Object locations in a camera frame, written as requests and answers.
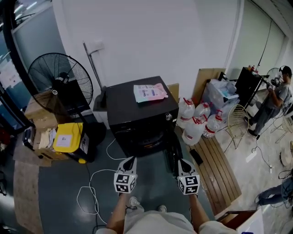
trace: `person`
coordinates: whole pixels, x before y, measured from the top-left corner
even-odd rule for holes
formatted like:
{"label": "person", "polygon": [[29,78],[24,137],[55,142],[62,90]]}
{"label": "person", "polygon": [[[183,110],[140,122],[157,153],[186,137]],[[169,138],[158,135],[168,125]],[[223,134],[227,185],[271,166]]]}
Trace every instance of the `person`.
{"label": "person", "polygon": [[269,188],[258,195],[258,204],[260,206],[276,204],[279,202],[292,203],[293,195],[293,179],[292,177],[285,179],[282,184],[277,187]]}
{"label": "person", "polygon": [[253,137],[257,137],[264,125],[273,117],[275,117],[282,106],[288,107],[291,97],[291,91],[289,89],[291,83],[292,71],[289,67],[285,66],[282,70],[283,83],[280,84],[275,90],[269,89],[269,95],[262,103],[259,111],[256,115],[248,119],[244,117],[244,120],[248,122],[250,126],[256,123],[255,130],[248,130],[248,133]]}
{"label": "person", "polygon": [[106,228],[97,230],[96,234],[236,234],[235,230],[222,223],[209,221],[196,195],[188,195],[192,224],[178,213],[168,213],[164,205],[157,211],[144,212],[136,197],[129,199],[128,194],[120,195]]}

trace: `black cap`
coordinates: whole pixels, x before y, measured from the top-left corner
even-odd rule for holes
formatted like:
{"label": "black cap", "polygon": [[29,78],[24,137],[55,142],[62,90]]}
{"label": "black cap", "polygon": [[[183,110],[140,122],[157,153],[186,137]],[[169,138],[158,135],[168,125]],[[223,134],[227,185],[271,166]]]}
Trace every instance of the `black cap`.
{"label": "black cap", "polygon": [[291,76],[292,75],[292,71],[291,71],[291,69],[288,66],[285,66],[282,69],[282,74],[289,74],[289,76]]}

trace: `white cable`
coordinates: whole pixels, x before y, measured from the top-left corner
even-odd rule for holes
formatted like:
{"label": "white cable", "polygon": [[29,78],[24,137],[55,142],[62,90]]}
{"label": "white cable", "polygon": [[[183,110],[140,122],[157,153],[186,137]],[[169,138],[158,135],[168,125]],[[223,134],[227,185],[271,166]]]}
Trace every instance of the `white cable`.
{"label": "white cable", "polygon": [[[99,218],[102,220],[102,222],[103,222],[104,224],[107,224],[107,223],[102,219],[102,217],[101,217],[100,214],[99,214],[99,203],[98,203],[98,199],[97,199],[97,196],[96,196],[96,190],[95,190],[94,187],[91,186],[91,182],[92,182],[92,177],[93,177],[93,175],[96,174],[96,173],[98,173],[98,172],[105,171],[105,170],[109,170],[109,171],[114,171],[114,172],[116,172],[115,170],[112,170],[112,169],[103,169],[103,170],[98,170],[98,171],[94,172],[94,173],[92,174],[92,176],[91,176],[91,179],[90,179],[89,185],[88,185],[88,186],[83,186],[83,187],[80,188],[80,190],[79,190],[79,192],[78,192],[78,194],[77,194],[77,197],[76,197],[76,201],[77,201],[78,206],[80,207],[80,209],[81,209],[84,213],[86,213],[86,214],[97,214],[97,215],[99,216]],[[80,204],[79,204],[79,202],[78,202],[78,197],[79,197],[79,194],[80,194],[82,188],[90,188],[91,193],[92,193],[93,197],[94,197],[95,200],[96,200],[96,201],[95,201],[95,211],[96,211],[95,213],[88,213],[88,212],[84,211],[84,210],[82,209],[82,207],[80,206]]]}
{"label": "white cable", "polygon": [[109,153],[108,153],[108,148],[109,148],[110,145],[107,146],[107,148],[106,148],[106,152],[107,152],[107,155],[108,155],[111,159],[113,159],[113,160],[123,160],[123,159],[126,159],[126,158],[121,158],[121,159],[114,159],[114,158],[112,158],[112,157],[109,155]]}

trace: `wooden plank floor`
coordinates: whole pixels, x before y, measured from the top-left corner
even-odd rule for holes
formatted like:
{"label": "wooden plank floor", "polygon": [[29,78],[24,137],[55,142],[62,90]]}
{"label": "wooden plank floor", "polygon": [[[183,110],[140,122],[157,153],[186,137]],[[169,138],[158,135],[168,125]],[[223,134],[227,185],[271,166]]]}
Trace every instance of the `wooden plank floor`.
{"label": "wooden plank floor", "polygon": [[217,215],[241,195],[230,164],[215,137],[202,137],[196,145],[186,147],[188,152],[195,149],[203,161],[198,165],[190,156],[200,175],[214,215]]}

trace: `plastic jug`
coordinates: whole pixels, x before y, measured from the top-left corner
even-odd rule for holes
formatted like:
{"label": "plastic jug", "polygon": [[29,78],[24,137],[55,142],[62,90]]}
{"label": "plastic jug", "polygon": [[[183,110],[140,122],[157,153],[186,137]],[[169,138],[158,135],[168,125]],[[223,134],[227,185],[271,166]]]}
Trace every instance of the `plastic jug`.
{"label": "plastic jug", "polygon": [[192,118],[195,106],[191,99],[186,100],[183,98],[183,102],[179,103],[179,111],[177,117],[177,124],[181,128],[185,128],[187,122]]}
{"label": "plastic jug", "polygon": [[220,129],[222,123],[222,111],[217,110],[216,115],[211,115],[206,123],[205,130],[203,132],[203,136],[206,138],[212,138],[216,132]]}
{"label": "plastic jug", "polygon": [[202,101],[201,104],[196,107],[193,116],[199,118],[200,116],[205,115],[208,118],[211,114],[210,104]]}
{"label": "plastic jug", "polygon": [[205,121],[207,121],[207,118],[202,115],[199,118],[192,117],[188,122],[182,134],[182,139],[187,145],[194,145],[199,142],[205,129]]}

